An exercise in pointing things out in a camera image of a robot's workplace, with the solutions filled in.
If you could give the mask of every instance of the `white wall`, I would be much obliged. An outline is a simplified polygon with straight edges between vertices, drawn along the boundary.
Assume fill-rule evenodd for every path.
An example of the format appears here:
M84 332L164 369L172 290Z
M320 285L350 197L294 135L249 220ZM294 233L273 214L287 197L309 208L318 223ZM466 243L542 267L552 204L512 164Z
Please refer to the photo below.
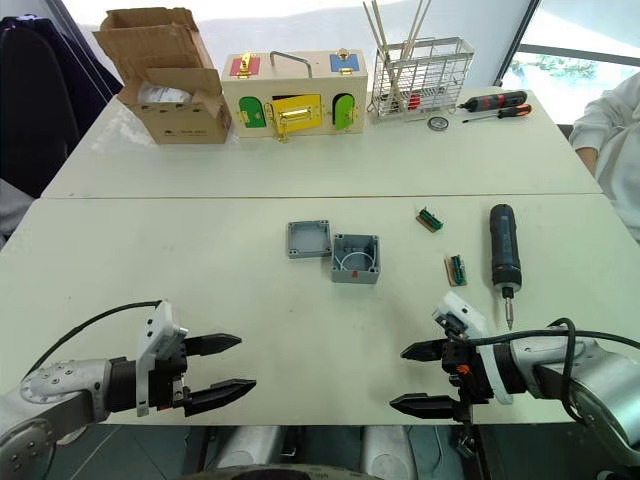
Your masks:
M184 6L193 11L217 66L246 51L360 48L372 71L375 43L361 0L64 0L93 46L92 30L116 8ZM390 42L406 38L418 0L380 0ZM529 0L433 0L423 36L460 36L475 48L467 86L491 85ZM97 48L96 54L105 59ZM103 63L110 68L108 60Z

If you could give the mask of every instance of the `yellow door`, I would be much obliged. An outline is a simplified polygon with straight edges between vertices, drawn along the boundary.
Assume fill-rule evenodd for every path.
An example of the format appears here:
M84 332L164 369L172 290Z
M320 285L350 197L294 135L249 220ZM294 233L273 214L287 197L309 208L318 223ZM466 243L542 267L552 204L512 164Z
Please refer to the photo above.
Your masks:
M271 102L273 123L280 136L322 125L320 95L297 95Z

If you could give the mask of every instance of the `red-handled screwdriver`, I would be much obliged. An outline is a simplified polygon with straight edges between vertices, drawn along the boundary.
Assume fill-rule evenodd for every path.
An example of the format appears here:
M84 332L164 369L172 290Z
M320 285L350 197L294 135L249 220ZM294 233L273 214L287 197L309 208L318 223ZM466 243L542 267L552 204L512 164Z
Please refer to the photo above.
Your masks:
M476 120L482 120L483 118L505 118L505 117L523 117L529 115L533 108L528 103L525 105L518 105L517 107L503 108L498 110L497 115L485 115L484 117L469 118L463 120L462 123L475 122Z

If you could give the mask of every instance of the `metal wire basket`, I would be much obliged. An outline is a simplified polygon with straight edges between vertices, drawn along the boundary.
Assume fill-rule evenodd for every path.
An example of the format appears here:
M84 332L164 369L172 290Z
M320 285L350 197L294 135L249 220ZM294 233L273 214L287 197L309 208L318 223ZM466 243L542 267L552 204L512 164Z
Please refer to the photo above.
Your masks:
M419 116L454 106L471 65L473 48L459 37L418 39L407 58L404 43L378 49L368 110L378 118Z

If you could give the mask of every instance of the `box flap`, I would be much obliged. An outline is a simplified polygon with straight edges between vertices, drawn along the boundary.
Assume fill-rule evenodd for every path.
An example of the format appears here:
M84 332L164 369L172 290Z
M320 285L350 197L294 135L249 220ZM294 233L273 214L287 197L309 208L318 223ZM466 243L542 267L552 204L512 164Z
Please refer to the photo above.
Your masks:
M125 105L135 105L138 103L138 91L141 85L142 80L139 78L134 78L130 82L125 83L122 90L118 92L118 100Z
M171 24L186 25L191 30L198 31L190 10L164 7L108 10L107 18L100 25L100 30Z
M146 79L154 85L179 88L192 94L197 90L212 96L222 93L218 71L212 68L148 68Z
M112 60L123 57L165 56L198 53L191 32L180 25L159 25L93 32Z
M176 54L163 57L136 57L121 58L113 62L126 82L133 78L147 78L148 68L199 68L202 67L201 59L196 54Z
M231 114L227 108L227 102L222 95L208 95L200 90L193 96L193 102L203 104L212 117L221 121L227 130L229 129L231 125Z

